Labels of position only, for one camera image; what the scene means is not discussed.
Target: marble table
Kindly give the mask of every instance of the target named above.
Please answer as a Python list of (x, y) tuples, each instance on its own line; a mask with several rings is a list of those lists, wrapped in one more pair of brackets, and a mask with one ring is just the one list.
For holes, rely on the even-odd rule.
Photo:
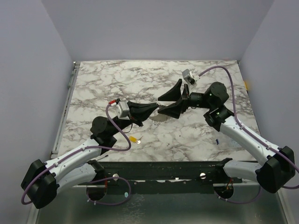
[[(258, 133), (244, 82), (236, 61), (94, 61), (82, 62), (71, 98), (67, 121), (58, 155), (74, 149), (91, 135), (90, 128), (97, 116), (106, 116), (105, 107), (113, 99), (137, 103), (157, 102), (189, 69), (193, 74), (223, 65), (230, 71), (236, 94), (239, 118)], [(222, 69), (210, 71), (198, 81), (196, 92), (205, 92), (215, 81), (228, 89), (225, 103), (232, 110), (231, 87)], [(168, 105), (170, 102), (159, 102)], [(155, 111), (143, 127), (133, 126), (128, 136), (140, 138), (127, 152), (109, 151), (102, 161), (212, 161), (227, 157), (253, 160), (253, 157), (229, 137), (209, 127), (203, 114), (205, 109), (188, 109), (179, 119), (159, 120)], [(115, 147), (126, 148), (127, 142), (119, 133)]]

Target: white marble surface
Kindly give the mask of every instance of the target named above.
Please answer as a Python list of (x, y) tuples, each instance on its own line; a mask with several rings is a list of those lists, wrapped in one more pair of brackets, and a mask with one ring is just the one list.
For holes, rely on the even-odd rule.
[[(258, 132), (249, 97), (236, 61), (95, 61), (82, 62), (71, 99), (63, 132), (59, 155), (74, 149), (90, 137), (93, 119), (106, 116), (105, 107), (113, 99), (131, 100), (137, 103), (157, 102), (189, 69), (193, 74), (214, 66), (223, 65), (231, 72), (239, 118)], [(228, 89), (230, 99), (226, 107), (232, 110), (231, 87), (222, 69), (213, 70), (198, 81), (196, 92), (205, 92), (215, 81)], [(230, 138), (209, 127), (203, 114), (205, 109), (188, 109), (179, 119), (164, 122), (150, 118), (144, 127), (133, 126), (128, 136), (143, 136), (140, 145), (132, 143), (127, 152), (109, 151), (102, 161), (211, 161), (227, 157), (236, 160), (252, 160), (252, 156)], [(125, 148), (127, 142), (118, 133), (115, 147)]]

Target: bolt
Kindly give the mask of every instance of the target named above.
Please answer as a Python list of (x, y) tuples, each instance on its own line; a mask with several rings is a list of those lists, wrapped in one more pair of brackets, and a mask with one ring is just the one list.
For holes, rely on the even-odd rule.
[(118, 174), (113, 174), (113, 176), (112, 177), (120, 177), (120, 176), (118, 176)]
[(199, 175), (199, 177), (200, 177), (202, 180), (204, 180), (204, 179), (206, 178), (206, 174), (205, 174), (205, 173), (201, 173), (201, 174)]

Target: yellow object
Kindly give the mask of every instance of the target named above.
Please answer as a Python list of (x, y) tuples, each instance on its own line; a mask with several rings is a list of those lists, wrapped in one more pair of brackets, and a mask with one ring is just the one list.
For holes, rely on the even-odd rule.
[(134, 138), (133, 136), (129, 136), (129, 139), (131, 142), (134, 142), (134, 143), (136, 143), (136, 141), (137, 141), (137, 138)]

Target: robotic arm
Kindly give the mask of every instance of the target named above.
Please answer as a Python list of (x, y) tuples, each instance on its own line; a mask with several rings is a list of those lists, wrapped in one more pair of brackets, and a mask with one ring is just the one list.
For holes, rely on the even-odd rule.
[[(216, 178), (220, 181), (223, 180), (222, 176), (252, 180), (258, 182), (266, 191), (275, 193), (295, 175), (290, 163), (266, 146), (271, 145), (271, 148), (294, 163), (294, 153), (289, 147), (279, 148), (251, 131), (242, 122), (239, 121), (241, 126), (238, 124), (235, 114), (224, 105), (228, 99), (224, 84), (215, 82), (205, 93), (196, 93), (193, 90), (197, 78), (189, 70), (183, 72), (183, 78), (187, 82), (184, 84), (183, 93), (180, 90), (182, 79), (179, 79), (171, 90), (158, 98), (159, 101), (174, 101), (174, 103), (159, 109), (158, 113), (178, 119), (189, 107), (208, 109), (204, 117), (209, 126), (234, 139), (257, 160), (256, 163), (225, 159), (220, 162), (220, 167), (216, 167), (217, 172), (221, 170), (221, 175), (217, 175)], [(96, 160), (91, 159), (109, 149), (129, 150), (131, 145), (125, 134), (123, 135), (128, 140), (129, 147), (112, 148), (117, 141), (113, 136), (118, 132), (123, 133), (122, 129), (129, 125), (143, 126), (142, 122), (158, 108), (156, 103), (136, 104), (119, 99), (110, 102), (113, 103), (116, 103), (117, 116), (113, 119), (109, 117), (107, 112), (109, 105), (106, 108), (107, 118), (96, 117), (93, 120), (90, 139), (53, 160), (45, 163), (36, 160), (30, 165), (21, 184), (24, 189), (23, 204), (32, 201), (39, 209), (49, 204), (64, 189), (110, 176)], [(31, 199), (27, 203), (24, 202), (26, 194)]]

